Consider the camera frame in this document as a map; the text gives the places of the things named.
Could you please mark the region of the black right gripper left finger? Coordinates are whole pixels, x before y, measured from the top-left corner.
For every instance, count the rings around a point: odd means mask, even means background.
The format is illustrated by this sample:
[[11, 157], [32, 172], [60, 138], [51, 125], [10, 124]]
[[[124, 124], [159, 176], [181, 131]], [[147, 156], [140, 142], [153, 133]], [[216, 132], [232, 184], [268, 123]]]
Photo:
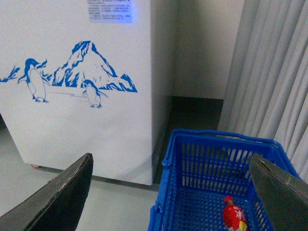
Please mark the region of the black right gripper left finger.
[[89, 194], [93, 156], [86, 153], [0, 218], [2, 231], [74, 231]]

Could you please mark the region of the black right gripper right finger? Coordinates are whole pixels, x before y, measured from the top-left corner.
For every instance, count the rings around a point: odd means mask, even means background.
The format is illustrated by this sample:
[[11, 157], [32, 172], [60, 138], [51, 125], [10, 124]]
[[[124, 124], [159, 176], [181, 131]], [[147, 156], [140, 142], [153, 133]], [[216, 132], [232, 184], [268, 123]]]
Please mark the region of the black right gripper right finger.
[[255, 154], [249, 170], [270, 223], [276, 231], [308, 229], [308, 184]]

